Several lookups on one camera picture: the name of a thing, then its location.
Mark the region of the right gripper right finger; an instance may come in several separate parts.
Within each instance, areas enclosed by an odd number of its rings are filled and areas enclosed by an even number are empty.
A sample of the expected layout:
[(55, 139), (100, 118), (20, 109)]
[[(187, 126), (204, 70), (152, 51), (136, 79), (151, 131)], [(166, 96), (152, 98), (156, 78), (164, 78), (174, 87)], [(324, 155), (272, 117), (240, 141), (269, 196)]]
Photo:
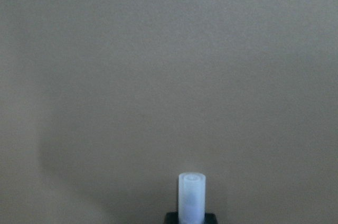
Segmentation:
[(218, 224), (216, 215), (214, 213), (205, 213), (204, 224)]

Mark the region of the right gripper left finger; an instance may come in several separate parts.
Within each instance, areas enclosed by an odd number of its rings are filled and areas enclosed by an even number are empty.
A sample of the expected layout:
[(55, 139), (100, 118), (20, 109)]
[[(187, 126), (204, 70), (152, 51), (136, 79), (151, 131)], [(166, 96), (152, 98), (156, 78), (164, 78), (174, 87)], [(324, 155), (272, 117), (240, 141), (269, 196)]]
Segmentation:
[(179, 224), (178, 212), (168, 212), (164, 216), (163, 224)]

